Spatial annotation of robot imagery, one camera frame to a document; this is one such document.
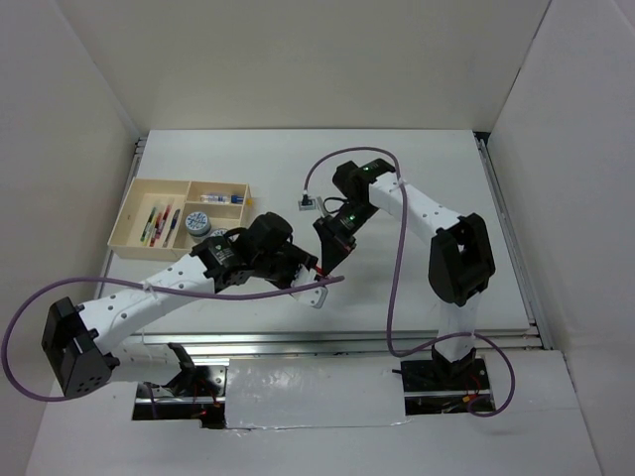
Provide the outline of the beige wooden organizer tray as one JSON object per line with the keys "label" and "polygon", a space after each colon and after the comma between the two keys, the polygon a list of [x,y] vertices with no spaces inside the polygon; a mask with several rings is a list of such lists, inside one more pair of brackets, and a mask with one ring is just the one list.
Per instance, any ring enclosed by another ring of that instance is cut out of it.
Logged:
{"label": "beige wooden organizer tray", "polygon": [[209,235],[245,227],[246,183],[135,178],[108,246],[122,259],[173,262]]}

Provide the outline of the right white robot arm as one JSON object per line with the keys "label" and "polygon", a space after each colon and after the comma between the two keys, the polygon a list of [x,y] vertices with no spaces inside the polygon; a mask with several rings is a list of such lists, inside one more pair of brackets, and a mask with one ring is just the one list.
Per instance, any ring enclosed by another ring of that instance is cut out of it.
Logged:
{"label": "right white robot arm", "polygon": [[480,295],[495,273],[487,226],[476,214],[461,215],[405,183],[397,168],[382,159],[362,167],[346,162],[332,182],[344,204],[318,219],[321,270],[329,274],[355,248],[355,233],[379,210],[401,223],[398,252],[412,231],[428,245],[428,281],[441,301],[442,322],[432,346],[433,376],[445,389],[456,388],[474,361],[472,335]]}

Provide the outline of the yellow gel pen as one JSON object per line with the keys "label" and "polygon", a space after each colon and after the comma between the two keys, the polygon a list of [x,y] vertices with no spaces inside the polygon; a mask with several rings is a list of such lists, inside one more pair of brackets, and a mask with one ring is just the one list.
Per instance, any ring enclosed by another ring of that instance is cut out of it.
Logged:
{"label": "yellow gel pen", "polygon": [[161,215],[161,213],[162,213],[163,211],[164,211],[164,208],[163,208],[163,207],[159,207],[159,208],[157,209],[157,212],[156,212],[156,215],[155,215],[155,220],[154,220],[154,223],[153,223],[153,227],[152,227],[152,229],[151,229],[151,231],[150,231],[150,234],[149,234],[149,236],[148,236],[148,239],[147,239],[147,244],[148,244],[150,247],[153,247],[153,246],[154,246],[154,243],[155,243],[155,241],[156,241],[156,240],[154,240],[154,239],[153,239],[153,235],[154,235],[154,233],[155,233],[156,222],[157,222],[157,220],[158,220],[158,217]]}

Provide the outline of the blue white round jar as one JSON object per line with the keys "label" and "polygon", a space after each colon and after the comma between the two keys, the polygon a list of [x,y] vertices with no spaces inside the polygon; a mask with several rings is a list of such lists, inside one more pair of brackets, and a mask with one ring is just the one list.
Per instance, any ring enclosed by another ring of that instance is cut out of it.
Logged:
{"label": "blue white round jar", "polygon": [[190,213],[185,219],[185,227],[188,234],[194,238],[204,238],[211,231],[209,218],[203,211]]}

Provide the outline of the aluminium front rail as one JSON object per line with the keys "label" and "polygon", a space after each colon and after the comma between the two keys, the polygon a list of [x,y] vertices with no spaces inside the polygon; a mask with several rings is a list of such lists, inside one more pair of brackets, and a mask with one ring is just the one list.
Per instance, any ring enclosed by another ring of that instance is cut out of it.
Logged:
{"label": "aluminium front rail", "polygon": [[[503,349],[543,347],[536,326],[530,326],[528,330],[519,332],[488,331],[485,334]],[[435,332],[397,331],[393,333],[393,345],[398,350],[407,350],[432,339],[435,335]],[[128,337],[122,345],[144,344],[158,347],[170,342],[183,345],[189,355],[196,358],[351,355],[388,351],[384,331],[252,334],[145,333]]]}

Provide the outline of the red gel pen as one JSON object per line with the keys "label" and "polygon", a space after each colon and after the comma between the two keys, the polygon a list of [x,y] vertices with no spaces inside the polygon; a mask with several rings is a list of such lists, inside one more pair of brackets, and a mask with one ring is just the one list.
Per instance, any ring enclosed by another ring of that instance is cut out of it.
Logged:
{"label": "red gel pen", "polygon": [[167,221],[170,212],[172,210],[174,202],[170,201],[164,211],[161,213],[161,215],[158,217],[158,220],[156,222],[156,227],[155,227],[155,233],[153,235],[153,239],[154,240],[158,240],[161,237],[161,234],[163,232],[163,228],[165,227],[165,222]]}

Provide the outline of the purple gel pen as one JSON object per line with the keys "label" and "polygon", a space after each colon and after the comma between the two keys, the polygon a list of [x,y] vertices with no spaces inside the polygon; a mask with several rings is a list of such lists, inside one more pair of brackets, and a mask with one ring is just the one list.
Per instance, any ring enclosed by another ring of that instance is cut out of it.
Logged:
{"label": "purple gel pen", "polygon": [[179,223],[180,214],[181,214],[181,209],[180,208],[177,209],[175,211],[175,213],[173,214],[170,226],[168,228],[168,233],[167,233],[166,238],[165,238],[165,240],[164,240],[164,242],[162,244],[162,248],[167,248],[168,247],[168,245],[170,243],[170,240],[172,238],[172,235],[174,233],[174,230],[176,229],[176,227],[177,227],[177,225]]}

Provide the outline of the blue capped glue bottle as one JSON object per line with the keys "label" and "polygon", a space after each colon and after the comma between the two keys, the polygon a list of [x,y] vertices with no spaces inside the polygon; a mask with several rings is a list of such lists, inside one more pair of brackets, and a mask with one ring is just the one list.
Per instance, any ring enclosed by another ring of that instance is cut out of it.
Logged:
{"label": "blue capped glue bottle", "polygon": [[244,202],[244,197],[237,194],[205,193],[201,194],[199,199],[205,203],[242,204]]}

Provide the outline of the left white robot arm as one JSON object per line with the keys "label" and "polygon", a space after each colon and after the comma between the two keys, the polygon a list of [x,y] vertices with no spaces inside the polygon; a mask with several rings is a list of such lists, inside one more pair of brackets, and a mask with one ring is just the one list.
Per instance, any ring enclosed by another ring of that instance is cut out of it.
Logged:
{"label": "left white robot arm", "polygon": [[318,283],[318,259],[294,245],[292,233],[268,212],[247,228],[205,238],[164,271],[110,297],[53,303],[42,347],[63,395],[78,398],[104,386],[125,361],[115,348],[146,325],[197,299],[228,300],[226,289],[250,279],[274,286],[274,297],[321,307],[327,290]]}

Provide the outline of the white cover plate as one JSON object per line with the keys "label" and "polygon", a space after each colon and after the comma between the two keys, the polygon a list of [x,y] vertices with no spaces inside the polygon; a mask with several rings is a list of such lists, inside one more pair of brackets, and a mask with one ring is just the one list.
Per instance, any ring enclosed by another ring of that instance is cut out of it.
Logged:
{"label": "white cover plate", "polygon": [[392,357],[232,360],[230,429],[381,427],[407,421]]}

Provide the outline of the green gel pen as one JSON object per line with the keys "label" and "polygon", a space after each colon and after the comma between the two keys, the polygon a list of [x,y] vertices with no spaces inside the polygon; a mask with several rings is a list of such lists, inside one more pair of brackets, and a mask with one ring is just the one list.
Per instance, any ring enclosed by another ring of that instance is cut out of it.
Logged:
{"label": "green gel pen", "polygon": [[157,207],[156,207],[156,206],[154,206],[154,207],[152,208],[151,212],[150,212],[150,215],[149,215],[149,217],[148,217],[148,220],[147,220],[147,222],[146,222],[146,224],[145,224],[145,226],[144,226],[144,229],[143,229],[142,235],[141,235],[141,237],[140,237],[140,242],[141,242],[142,244],[144,244],[144,243],[147,241],[147,239],[148,239],[148,236],[149,236],[149,234],[150,234],[150,231],[151,231],[151,229],[152,229],[152,227],[153,227],[153,223],[154,223],[154,220],[155,220],[155,215],[156,215],[156,212],[157,212]]}

